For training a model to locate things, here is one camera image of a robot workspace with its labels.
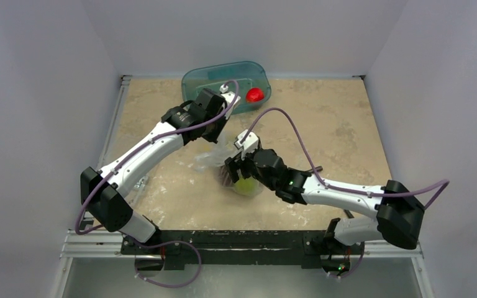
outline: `clear plastic bag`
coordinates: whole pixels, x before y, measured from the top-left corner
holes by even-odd
[[[224,161],[239,152],[233,144],[235,138],[229,133],[222,132],[217,140],[218,143],[212,143],[209,151],[194,157],[194,169],[200,172],[205,170],[212,171],[216,181],[222,187],[233,190],[237,194],[253,197],[261,193],[263,185],[253,178],[245,179],[239,173],[240,179],[236,183],[231,181],[231,177],[224,166]]]

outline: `teal plastic container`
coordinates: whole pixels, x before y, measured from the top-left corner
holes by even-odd
[[[233,114],[250,112],[260,108],[271,96],[271,86],[266,71],[258,63],[242,61],[191,70],[182,78],[182,96],[184,101],[193,101],[203,88],[219,92],[220,86],[230,79],[236,79],[241,103]],[[251,88],[260,88],[264,99],[258,102],[246,102],[246,94]]]

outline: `beige textured tabletop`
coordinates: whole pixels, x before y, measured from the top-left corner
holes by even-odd
[[[270,84],[270,100],[259,111],[232,116],[226,133],[238,135],[263,109],[280,107],[294,120],[314,163],[324,167],[321,176],[365,185],[390,179],[363,81],[272,79]],[[107,162],[146,136],[181,102],[178,79],[132,79]],[[274,149],[286,165],[310,168],[282,114],[268,113],[254,132],[263,148]],[[163,229],[200,230],[323,230],[332,218],[345,216],[329,206],[287,204],[266,188],[245,197],[222,187],[211,169],[197,170],[195,156],[209,146],[203,139],[191,142],[152,169],[136,211]],[[135,196],[134,191],[129,199]]]

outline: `white enclosure panel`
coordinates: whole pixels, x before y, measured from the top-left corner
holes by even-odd
[[[153,279],[178,284],[193,276],[184,271],[161,271]],[[322,269],[300,266],[204,265],[200,276],[180,289],[157,287],[134,278],[132,259],[75,258],[64,298],[417,298],[420,290],[410,258],[367,258],[349,278],[327,278]]]
[[[271,75],[363,75],[406,0],[83,0],[117,70],[181,76],[254,60]]]
[[[46,297],[119,78],[78,0],[0,1],[0,297]]]
[[[436,297],[477,297],[477,1],[409,1],[366,86],[393,176],[451,180],[422,227]]]

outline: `green ball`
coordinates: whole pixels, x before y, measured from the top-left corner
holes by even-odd
[[[240,178],[234,185],[233,185],[235,192],[237,194],[241,194],[243,196],[254,196],[255,192],[258,187],[258,181],[249,177],[247,179]]]

